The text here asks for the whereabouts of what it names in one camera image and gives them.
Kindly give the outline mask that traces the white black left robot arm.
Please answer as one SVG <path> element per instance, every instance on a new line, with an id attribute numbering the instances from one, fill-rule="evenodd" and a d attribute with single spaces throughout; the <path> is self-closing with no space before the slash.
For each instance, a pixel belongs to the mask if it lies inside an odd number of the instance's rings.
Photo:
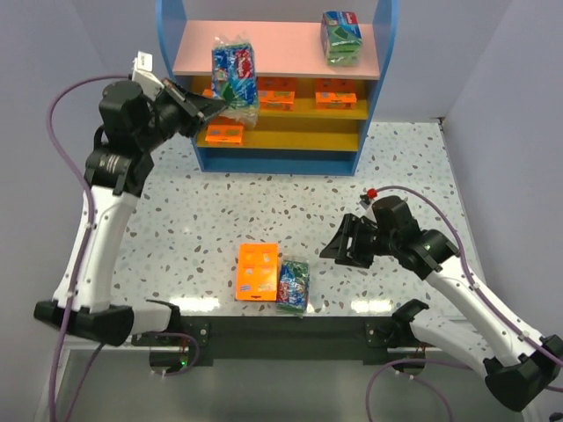
<path id="1" fill-rule="evenodd" d="M 193 138 L 227 107 L 219 97 L 192 93 L 165 79 L 150 97 L 131 79 L 109 84 L 99 102 L 101 126 L 78 179 L 83 213 L 67 270 L 51 299 L 33 316 L 64 334 L 120 346 L 130 336 L 177 332 L 179 308 L 148 300 L 115 305 L 113 269 L 128 220 L 154 167 L 152 152 L 176 134 Z"/>

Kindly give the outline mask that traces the green sponge pack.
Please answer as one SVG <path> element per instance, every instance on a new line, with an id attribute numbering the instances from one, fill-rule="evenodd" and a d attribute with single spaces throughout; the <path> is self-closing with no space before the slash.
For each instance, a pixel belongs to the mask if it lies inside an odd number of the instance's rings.
<path id="1" fill-rule="evenodd" d="M 325 11 L 322 15 L 321 44 L 329 66 L 354 67 L 360 61 L 362 34 L 352 11 Z"/>
<path id="2" fill-rule="evenodd" d="M 278 310 L 303 317 L 309 305 L 311 266 L 300 257 L 287 256 L 281 262 L 276 293 Z"/>
<path id="3" fill-rule="evenodd" d="M 258 122 L 260 99 L 255 56 L 249 40 L 237 36 L 217 36 L 211 50 L 213 97 L 222 99 L 222 116 L 254 128 Z"/>

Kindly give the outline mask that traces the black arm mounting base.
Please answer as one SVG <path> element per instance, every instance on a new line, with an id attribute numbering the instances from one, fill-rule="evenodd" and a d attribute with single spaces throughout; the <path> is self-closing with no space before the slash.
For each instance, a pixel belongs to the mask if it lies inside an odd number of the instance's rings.
<path id="1" fill-rule="evenodd" d="M 195 354 L 180 338 L 135 335 L 133 346 L 150 349 L 150 363 L 166 366 L 184 355 L 211 367 L 218 360 L 356 360 L 376 365 L 390 351 L 424 347 L 390 316 L 184 316 L 182 331 L 196 340 Z"/>

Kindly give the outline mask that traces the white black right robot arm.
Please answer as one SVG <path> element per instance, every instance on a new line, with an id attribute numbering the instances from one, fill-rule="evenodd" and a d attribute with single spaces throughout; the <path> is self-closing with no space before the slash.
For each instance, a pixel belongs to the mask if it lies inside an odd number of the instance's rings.
<path id="1" fill-rule="evenodd" d="M 369 268 L 375 257 L 393 257 L 440 292 L 472 325 L 470 330 L 411 300 L 392 318 L 419 341 L 436 346 L 479 374 L 507 409 L 524 410 L 558 377 L 562 340 L 523 321 L 474 275 L 460 247 L 436 229 L 421 229 L 398 196 L 372 200 L 363 217 L 347 214 L 321 258 Z"/>

